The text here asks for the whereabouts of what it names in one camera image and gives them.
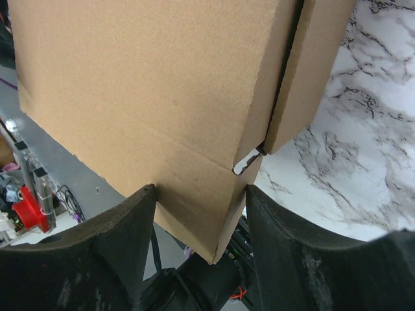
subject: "gray marble veining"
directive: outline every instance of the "gray marble veining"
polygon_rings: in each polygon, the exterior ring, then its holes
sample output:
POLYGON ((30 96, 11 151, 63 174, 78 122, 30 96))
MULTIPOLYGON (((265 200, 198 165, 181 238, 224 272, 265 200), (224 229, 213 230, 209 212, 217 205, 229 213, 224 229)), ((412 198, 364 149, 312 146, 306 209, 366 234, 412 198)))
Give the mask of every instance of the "gray marble veining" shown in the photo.
POLYGON ((316 119, 255 183, 353 238, 415 229, 415 1, 357 1, 316 119))

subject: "purple cable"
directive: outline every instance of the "purple cable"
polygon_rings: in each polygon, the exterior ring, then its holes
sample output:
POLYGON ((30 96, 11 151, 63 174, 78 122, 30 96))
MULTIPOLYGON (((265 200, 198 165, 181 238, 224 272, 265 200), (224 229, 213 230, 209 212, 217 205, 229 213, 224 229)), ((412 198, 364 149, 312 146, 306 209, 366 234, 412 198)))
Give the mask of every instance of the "purple cable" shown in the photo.
POLYGON ((10 89, 18 90, 18 87, 10 82, 7 82, 5 79, 0 78, 0 82, 3 83, 5 86, 8 86, 10 89))
POLYGON ((72 215, 72 218, 78 223, 78 224, 80 224, 81 223, 81 220, 80 220, 80 217, 79 217, 79 215, 78 214, 74 214, 74 215, 72 215))
POLYGON ((190 247, 187 247, 186 249, 186 259, 189 259, 192 255, 192 249, 190 247))

